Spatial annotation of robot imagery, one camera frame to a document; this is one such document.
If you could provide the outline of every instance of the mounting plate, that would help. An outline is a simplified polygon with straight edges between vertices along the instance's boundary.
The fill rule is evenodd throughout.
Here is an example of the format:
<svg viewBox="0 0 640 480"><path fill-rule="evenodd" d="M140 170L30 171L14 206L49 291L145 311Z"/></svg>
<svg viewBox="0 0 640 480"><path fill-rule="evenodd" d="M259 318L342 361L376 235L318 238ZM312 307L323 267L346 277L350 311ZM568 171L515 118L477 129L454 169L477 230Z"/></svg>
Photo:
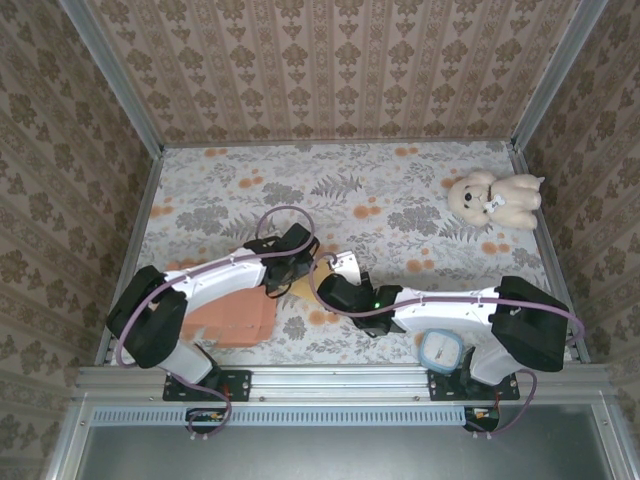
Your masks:
<svg viewBox="0 0 640 480"><path fill-rule="evenodd" d="M466 386L460 382L462 369L458 368L450 375L427 371L429 396L432 402L451 400L519 400L520 390L515 374L504 377L496 386L485 385L469 379Z"/></svg>
<svg viewBox="0 0 640 480"><path fill-rule="evenodd" d="M221 370L215 390L232 402L248 402L251 393L251 370ZM211 394L192 390L167 375L162 399L165 402L222 402Z"/></svg>

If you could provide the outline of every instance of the damask wallpaper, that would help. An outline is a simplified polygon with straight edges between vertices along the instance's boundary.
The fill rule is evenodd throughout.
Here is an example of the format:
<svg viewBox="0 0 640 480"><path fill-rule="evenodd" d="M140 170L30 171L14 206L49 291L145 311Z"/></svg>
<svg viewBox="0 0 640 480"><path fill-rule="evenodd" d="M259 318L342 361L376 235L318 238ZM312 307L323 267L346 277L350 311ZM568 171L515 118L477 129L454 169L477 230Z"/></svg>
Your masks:
<svg viewBox="0 0 640 480"><path fill-rule="evenodd" d="M58 3L0 2L0 478L52 452L149 165Z"/></svg>
<svg viewBox="0 0 640 480"><path fill-rule="evenodd" d="M507 138L578 0L88 0L164 143Z"/></svg>
<svg viewBox="0 0 640 480"><path fill-rule="evenodd" d="M527 145L593 360L640 438L640 2L610 0Z"/></svg>

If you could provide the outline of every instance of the white teddy bear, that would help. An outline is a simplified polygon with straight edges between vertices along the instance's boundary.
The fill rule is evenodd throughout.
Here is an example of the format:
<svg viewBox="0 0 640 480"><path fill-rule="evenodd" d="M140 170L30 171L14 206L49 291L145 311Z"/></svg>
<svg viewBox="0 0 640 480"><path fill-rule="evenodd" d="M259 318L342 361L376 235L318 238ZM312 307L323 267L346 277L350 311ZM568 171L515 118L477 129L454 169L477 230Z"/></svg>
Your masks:
<svg viewBox="0 0 640 480"><path fill-rule="evenodd" d="M457 181L449 190L449 208L467 223L481 227L490 220L512 228L535 230L532 213L540 208L540 184L544 177L513 175L497 180L484 170Z"/></svg>

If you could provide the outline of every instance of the table surface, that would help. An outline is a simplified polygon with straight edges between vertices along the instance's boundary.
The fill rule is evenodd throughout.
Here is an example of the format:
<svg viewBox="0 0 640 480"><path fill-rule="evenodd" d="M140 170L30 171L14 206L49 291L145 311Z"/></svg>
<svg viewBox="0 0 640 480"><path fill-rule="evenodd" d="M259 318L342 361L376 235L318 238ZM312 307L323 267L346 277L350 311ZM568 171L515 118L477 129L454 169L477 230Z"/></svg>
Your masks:
<svg viewBox="0 0 640 480"><path fill-rule="evenodd" d="M168 149L138 267L160 270L227 255L253 238L257 219L297 205L322 248L353 250L374 286L472 290L518 275L548 290L531 232L475 228L447 207L456 177L513 173L499 141ZM264 234L297 212L278 212ZM482 338L458 332L465 343ZM291 295L278 300L272 338L251 348L206 347L221 365L416 363L421 335L371 339L349 319Z"/></svg>

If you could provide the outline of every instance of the purple cable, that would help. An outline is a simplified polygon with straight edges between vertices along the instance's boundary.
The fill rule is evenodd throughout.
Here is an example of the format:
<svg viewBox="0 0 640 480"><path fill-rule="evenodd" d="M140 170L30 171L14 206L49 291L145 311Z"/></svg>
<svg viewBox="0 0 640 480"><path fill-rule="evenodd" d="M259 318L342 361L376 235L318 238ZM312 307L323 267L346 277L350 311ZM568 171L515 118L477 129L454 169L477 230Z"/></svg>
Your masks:
<svg viewBox="0 0 640 480"><path fill-rule="evenodd" d="M313 239L314 239L314 234L315 234L315 224L313 223L313 219L302 208L296 207L296 206L293 206L293 205L283 205L283 206L280 206L280 207L275 207L275 208L272 208L271 210L269 210L268 212L266 212L260 218L260 220L258 220L258 226L256 228L256 238L258 238L258 236L260 234L260 229L261 229L262 224L264 223L265 219L268 218L274 212L277 212L279 210L295 210L297 212L302 213L306 217L307 221L309 222L309 233L310 233L309 238L307 239L306 242L304 242L301 246L299 246L297 248L294 248L293 250L287 250L285 252L251 254L251 255L243 255L243 256L237 257L237 258L233 258L233 257L231 257L231 258L223 258L223 259L221 259L221 260L219 260L217 262L205 265L205 266L200 267L200 268L195 268L194 270L189 272L188 275L181 275L179 277L176 277L176 278L173 278L173 279L169 280L166 283L163 283L158 288L156 288L153 292L151 292L149 295L147 295L145 297L145 299L142 300L142 302L140 302L140 304L137 306L137 308L131 314L131 317L129 318L129 321L127 322L127 324L122 329L122 333L120 334L119 342L116 345L116 351L115 351L115 353L116 353L116 363L118 365L120 365L121 367L123 367L123 368L133 368L133 367L136 366L135 362L134 363L128 363L128 364L124 363L124 360L122 358L122 349L123 349L123 346L124 346L124 342L125 342L127 336L129 335L129 333L131 332L131 329L133 328L133 325L135 324L135 322L140 317L140 314L144 311L145 308L147 308L149 303L151 301L153 301L153 299L156 298L160 293L164 292L165 290L167 290L171 286L175 285L176 283L182 282L183 280L185 280L187 278L194 278L194 277L197 277L198 275L201 275L203 273L210 272L211 270L215 270L216 268L219 268L219 267L222 267L222 266L225 266L225 265L229 265L229 264L233 264L233 263L236 263L236 262L242 262L242 261L254 260L254 259L263 259L263 258L286 257L286 256L289 256L289 255L295 255L296 253L305 250L309 245L311 245L311 243L313 242ZM226 426L227 422L231 418L232 407L231 407L231 401L229 400L229 398L227 398L225 395L222 395L219 392L216 392L215 390L213 390L211 388L202 387L200 385L193 384L193 383L185 380L184 378L180 377L179 375L173 375L173 377L177 381L179 381L180 383L182 383L183 385L185 385L188 388L191 388L193 390L199 390L199 391L205 392L205 393L209 393L211 395L214 395L215 397L218 397L219 399L221 399L221 400L223 400L225 402L225 404L226 404L225 416L224 416L222 422L210 433L210 435L213 436L213 435L217 435L218 433L220 433L220 431L222 431L222 429L224 429L224 427ZM193 419L198 414L199 414L198 412L193 412L193 414L189 417L189 423L187 425L187 429L189 430L189 433L191 433L192 435L196 435L196 433L193 430Z"/></svg>
<svg viewBox="0 0 640 480"><path fill-rule="evenodd" d="M213 395L214 397L218 397L220 400L222 400L225 403L225 406L226 406L225 416L222 419L222 421L218 424L218 426L216 428L214 428L211 432L209 432L207 434L202 434L202 435L196 433L193 430L193 419L195 417L197 417L198 415L202 414L202 413L207 413L208 410L197 410L197 411L191 412L191 414L189 415L189 423L187 424L187 430L189 431L189 433L194 438L196 436L198 436L198 435L204 437L204 435L214 436L214 435L217 435L218 433L220 433L224 429L224 427L227 425L229 420L231 419L231 413L233 412L233 409L231 407L231 400L229 400L229 397L227 397L226 395L221 394L220 392L215 391L213 388L207 388L207 387L202 387L200 385L195 385L195 384L185 380L180 375L171 374L171 376L173 378L175 378L178 382L183 384L185 387L191 388L192 390L199 390L199 391L204 392L204 393L209 393L209 394Z"/></svg>
<svg viewBox="0 0 640 480"><path fill-rule="evenodd" d="M311 270L310 270L311 272L315 271L316 267L318 266L318 262L324 257L331 257L334 262L337 261L338 259L338 257L334 253L325 252L313 260L313 263L311 264ZM414 298L411 300L404 300L402 302L394 303L393 305L388 305L386 307L378 308L376 310L370 310L368 312L352 313L352 312L345 312L343 310L338 310L337 308L332 307L331 305L326 303L322 298L320 298L320 295L318 295L318 292L316 290L316 282L313 278L313 275L309 275L309 285L311 287L311 293L313 293L313 296L315 297L315 299L320 305L322 305L324 308L326 308L330 312L336 313L338 315L343 315L345 317L366 318L366 317L371 317L373 315L378 315L380 313L386 313L392 310L397 310L398 308L408 307L409 305L424 304L424 303L471 303L471 304L493 303L498 305L507 305L510 307L533 308L536 310L544 310L550 313L555 313L556 315L561 315L563 317L566 317L567 319L573 322L576 329L578 330L573 337L567 340L566 342L567 345L571 345L574 342L580 340L582 337L584 337L584 325L578 317L576 317L571 312L567 312L566 310L562 310L561 308L553 307L551 305L545 305L544 303L524 302L520 300L509 300L506 298L472 297L468 295L461 295L459 297L433 296L433 297Z"/></svg>
<svg viewBox="0 0 640 480"><path fill-rule="evenodd" d="M531 401L533 400L533 396L535 395L536 389L538 388L538 377L536 376L536 374L534 373L533 370L529 370L528 368L523 368L522 370L518 370L518 372L526 373L527 375L531 375L531 391L529 392L529 395L527 396L527 399L524 401L524 405L522 405L522 408L520 409L520 411L516 415L516 418L511 420L504 427L500 427L497 430L494 430L493 432L487 432L480 425L478 425L478 424L476 424L474 422L470 422L470 421L467 420L467 423L469 425L471 425L472 427L474 427L475 429L477 429L477 430L479 430L481 432L485 432L487 434L487 438L490 438L490 436L493 436L493 435L500 435L501 433L504 433L504 432L510 430L511 428L513 428L513 426L516 423L518 423L518 421L522 418L524 413L527 411L527 409L531 405Z"/></svg>

